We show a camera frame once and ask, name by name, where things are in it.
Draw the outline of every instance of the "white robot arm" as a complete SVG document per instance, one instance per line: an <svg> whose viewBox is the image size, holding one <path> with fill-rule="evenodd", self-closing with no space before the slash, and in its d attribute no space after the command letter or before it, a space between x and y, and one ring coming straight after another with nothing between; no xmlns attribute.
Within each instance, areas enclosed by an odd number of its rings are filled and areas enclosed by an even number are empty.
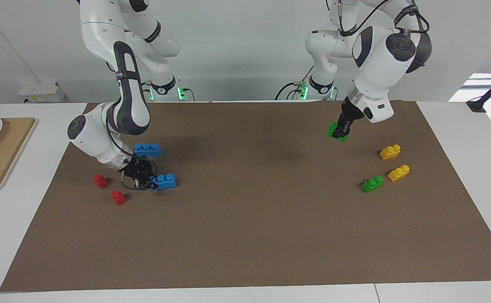
<svg viewBox="0 0 491 303"><path fill-rule="evenodd" d="M120 134L139 135L150 123L137 59L146 65L159 98L179 98L176 79L165 58L175 57L180 42L149 10L148 0L77 0L86 48L115 71L117 102L98 105L68 127L72 143L107 167L130 177L131 189L155 189L155 164L137 157Z"/></svg>
<svg viewBox="0 0 491 303"><path fill-rule="evenodd" d="M394 28L367 27L360 31L356 17L361 3L392 17ZM310 96L325 99L334 86L334 58L355 60L359 75L342 104L336 128L331 129L333 138L344 141L353 121L367 117L375 123L393 115L388 90L405 73L422 67L432 47L429 24L414 0L332 0L330 19L337 31L313 31L307 36L305 47L315 62L307 84Z"/></svg>

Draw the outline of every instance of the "lego brick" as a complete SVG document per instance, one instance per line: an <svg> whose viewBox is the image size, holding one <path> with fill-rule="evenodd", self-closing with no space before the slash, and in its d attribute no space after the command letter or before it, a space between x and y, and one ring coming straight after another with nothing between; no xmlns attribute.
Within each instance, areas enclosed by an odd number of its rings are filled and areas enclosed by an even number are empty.
<svg viewBox="0 0 491 303"><path fill-rule="evenodd" d="M135 154L139 157L161 157L163 151L161 150L161 146L157 144L135 144Z"/></svg>
<svg viewBox="0 0 491 303"><path fill-rule="evenodd" d="M115 200L116 205L118 206L123 205L124 202L126 202L126 197L124 197L124 195L118 190L113 191L111 196L112 199Z"/></svg>
<svg viewBox="0 0 491 303"><path fill-rule="evenodd" d="M381 176L376 176L373 179L370 179L367 182L365 182L361 186L361 188L363 189L364 192L371 192L382 186L382 184L384 184L384 178L382 178Z"/></svg>
<svg viewBox="0 0 491 303"><path fill-rule="evenodd" d="M395 144L394 146L388 146L380 152L380 157L383 160L395 158L401 153L401 146Z"/></svg>
<svg viewBox="0 0 491 303"><path fill-rule="evenodd" d="M332 137L334 135L334 132L336 131L338 125L339 124L337 122L332 123L330 125L330 129L328 129L328 134L326 136L328 138L330 138L330 139L334 139L334 140L338 140L338 141L341 141L341 142L345 142L348 139L348 136L344 136L342 138L334 138L334 137Z"/></svg>
<svg viewBox="0 0 491 303"><path fill-rule="evenodd" d="M403 165L392 170L392 172L388 174L388 178L390 178L392 182L395 182L401 178L404 178L410 172L410 170L411 168L408 165Z"/></svg>
<svg viewBox="0 0 491 303"><path fill-rule="evenodd" d="M94 183L99 186L99 188L103 189L106 188L107 185L109 184L109 181L105 179L102 175L97 174L94 176Z"/></svg>
<svg viewBox="0 0 491 303"><path fill-rule="evenodd" d="M158 175L152 181L157 184L157 190L175 188L177 186L176 176L173 174Z"/></svg>

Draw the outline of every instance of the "table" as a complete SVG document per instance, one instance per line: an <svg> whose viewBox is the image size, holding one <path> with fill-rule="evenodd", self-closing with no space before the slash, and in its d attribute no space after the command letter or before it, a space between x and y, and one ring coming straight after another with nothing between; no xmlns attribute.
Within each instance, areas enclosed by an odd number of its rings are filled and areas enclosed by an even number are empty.
<svg viewBox="0 0 491 303"><path fill-rule="evenodd" d="M491 121L465 104L419 102L461 181L491 230ZM65 133L86 104L0 105L0 117L36 117L38 125L0 191L0 285L68 145ZM150 302L491 302L491 282L358 284L182 290L0 294L6 301Z"/></svg>

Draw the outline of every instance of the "cable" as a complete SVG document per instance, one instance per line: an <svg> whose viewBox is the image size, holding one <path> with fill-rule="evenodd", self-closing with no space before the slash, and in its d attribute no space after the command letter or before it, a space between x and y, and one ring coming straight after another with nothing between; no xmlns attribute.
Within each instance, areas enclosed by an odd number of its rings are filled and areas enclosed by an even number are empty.
<svg viewBox="0 0 491 303"><path fill-rule="evenodd" d="M373 8L373 11L365 18L365 20L363 20L363 22L359 25L359 27L357 29L352 31L352 33L358 32L361 29L361 27L363 27L363 25L367 22L367 20L369 20L369 18L374 14L374 12L377 11L380 8L380 6L383 6L388 1L391 1L391 0L384 0L384 1L380 2L380 4L376 6L376 8Z"/></svg>
<svg viewBox="0 0 491 303"><path fill-rule="evenodd" d="M338 5L337 5L337 15L339 16L339 28L341 29L341 32L345 32L345 30L343 29L343 11L342 11L342 8L341 8L341 5L342 5L342 2L341 0L339 0L338 2Z"/></svg>
<svg viewBox="0 0 491 303"><path fill-rule="evenodd" d="M470 102L470 101L476 100L477 98L482 98L482 96L479 96L479 97L476 97L476 98L471 98L471 99L470 99L470 100L468 100L467 102Z"/></svg>
<svg viewBox="0 0 491 303"><path fill-rule="evenodd" d="M336 96L334 97L334 101L337 101L337 95L339 94L339 89L338 88L334 88L334 90L336 90Z"/></svg>
<svg viewBox="0 0 491 303"><path fill-rule="evenodd" d="M191 90L191 88L183 88L182 90L184 92L187 92L187 91L191 92L191 95L193 96L193 101L197 101L197 100L195 100L195 94L193 93L193 90Z"/></svg>
<svg viewBox="0 0 491 303"><path fill-rule="evenodd" d="M314 65L309 69L309 71L307 72L307 74L305 74L304 78L302 79L302 82L305 81L305 78L307 78L307 76L309 75L309 73L311 73L311 71L313 70L313 67L315 67ZM292 99L294 99L294 97L296 96L296 92L294 92L294 94L292 95Z"/></svg>
<svg viewBox="0 0 491 303"><path fill-rule="evenodd" d="M105 64L107 64L107 68L112 71L113 73L115 72L114 69L111 68L111 65L109 64L109 62L105 61Z"/></svg>
<svg viewBox="0 0 491 303"><path fill-rule="evenodd" d="M282 93L282 92L285 90L285 88L288 88L288 86L292 86L292 85L294 85L294 86L298 86L298 85L296 85L296 84L295 84L295 82L291 82L291 83L287 83L287 84L285 84L285 86L283 86L283 87L280 89L280 91L278 92L278 94L276 95L275 100L277 100L277 99L279 98L280 94L281 94L281 93Z"/></svg>
<svg viewBox="0 0 491 303"><path fill-rule="evenodd" d="M431 25L429 25L429 22L425 19L425 17L423 17L419 12L415 12L416 14L416 17L423 21L425 23L425 25L427 25L427 28L426 29L420 29L419 31L416 31L416 30L411 30L410 33L426 33L429 31L429 29L431 29ZM399 29L400 31L404 32L405 30L402 29L401 27L396 27L396 29Z"/></svg>
<svg viewBox="0 0 491 303"><path fill-rule="evenodd" d="M301 92L301 90L291 90L288 95L286 95L286 100L288 100L288 98L290 97L290 94L294 93L294 95L296 95L296 93L299 93Z"/></svg>
<svg viewBox="0 0 491 303"><path fill-rule="evenodd" d="M146 156L144 157L137 157L139 159L143 159L143 160L146 160L148 162L150 162L152 165L153 165L153 168L155 167L155 171L157 171L157 166L155 165L154 161L151 161L150 159L148 159ZM145 188L149 187L151 184L152 184L152 181L149 181L149 182L146 182L146 184L144 184L143 186L139 186L139 187L129 187L127 186L125 183L124 183L124 176L125 176L125 171L122 171L122 174L120 175L120 184L122 184L122 186L126 189L129 189L129 190L144 190Z"/></svg>
<svg viewBox="0 0 491 303"><path fill-rule="evenodd" d="M131 154L127 151L125 151L122 147L118 146L118 144L116 143L115 139L111 136L111 129L109 129L109 121L105 121L105 126L107 127L107 136L109 136L109 139L111 139L111 141L113 142L113 144L118 148L120 149L121 152L123 152L124 154L128 155L128 156L131 156L131 157L135 157L135 158L138 158L137 155L135 154Z"/></svg>

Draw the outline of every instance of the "brown paper mat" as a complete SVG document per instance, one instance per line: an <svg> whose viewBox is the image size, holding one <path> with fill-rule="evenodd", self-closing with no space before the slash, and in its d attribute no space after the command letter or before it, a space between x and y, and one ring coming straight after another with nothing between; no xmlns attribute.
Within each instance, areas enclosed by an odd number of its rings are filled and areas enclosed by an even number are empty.
<svg viewBox="0 0 491 303"><path fill-rule="evenodd" d="M0 291L491 280L486 223L415 102L393 107L341 143L338 102L151 104L124 141L161 144L179 187L118 207L118 173L70 145Z"/></svg>

